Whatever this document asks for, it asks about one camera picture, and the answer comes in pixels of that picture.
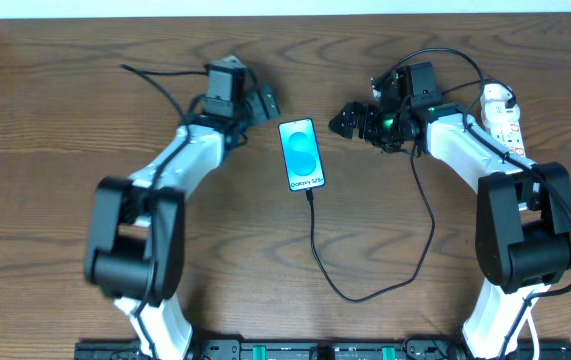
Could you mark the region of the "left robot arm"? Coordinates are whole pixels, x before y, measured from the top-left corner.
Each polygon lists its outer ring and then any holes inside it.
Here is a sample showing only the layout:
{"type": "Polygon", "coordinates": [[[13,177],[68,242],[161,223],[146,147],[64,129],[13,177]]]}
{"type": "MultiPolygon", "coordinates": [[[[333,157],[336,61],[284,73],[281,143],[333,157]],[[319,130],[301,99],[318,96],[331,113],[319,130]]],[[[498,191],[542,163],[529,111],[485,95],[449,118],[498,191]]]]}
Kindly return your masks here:
{"type": "Polygon", "coordinates": [[[176,291],[185,262],[186,202],[204,177],[246,144],[249,128],[279,117],[275,94],[233,55],[206,65],[205,93],[169,145],[127,178],[96,187],[84,259],[85,280],[113,300],[150,359],[186,359],[194,330],[176,291]]]}

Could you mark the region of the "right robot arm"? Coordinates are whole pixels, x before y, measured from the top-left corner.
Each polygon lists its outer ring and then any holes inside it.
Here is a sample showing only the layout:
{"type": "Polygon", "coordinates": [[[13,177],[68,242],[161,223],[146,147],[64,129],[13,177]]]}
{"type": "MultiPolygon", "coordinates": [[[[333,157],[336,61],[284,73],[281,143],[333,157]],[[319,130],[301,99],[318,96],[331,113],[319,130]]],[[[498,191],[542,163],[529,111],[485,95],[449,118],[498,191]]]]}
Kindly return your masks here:
{"type": "Polygon", "coordinates": [[[431,63],[372,81],[375,103],[350,102],[331,132],[385,153],[412,146],[451,168],[476,195],[475,253],[484,282],[462,326],[469,359],[505,359],[535,303],[571,291],[571,180],[566,168],[527,158],[513,90],[480,77],[481,117],[446,103],[431,63]]]}

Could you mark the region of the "blue Galaxy smartphone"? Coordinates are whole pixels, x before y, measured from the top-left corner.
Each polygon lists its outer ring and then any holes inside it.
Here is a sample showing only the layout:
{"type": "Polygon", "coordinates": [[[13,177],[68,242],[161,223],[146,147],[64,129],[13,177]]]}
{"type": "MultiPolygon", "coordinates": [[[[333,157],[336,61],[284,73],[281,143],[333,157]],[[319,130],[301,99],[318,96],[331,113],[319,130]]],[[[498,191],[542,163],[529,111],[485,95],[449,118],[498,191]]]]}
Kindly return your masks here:
{"type": "Polygon", "coordinates": [[[283,122],[278,131],[289,190],[299,192],[323,187],[326,178],[313,120],[283,122]]]}

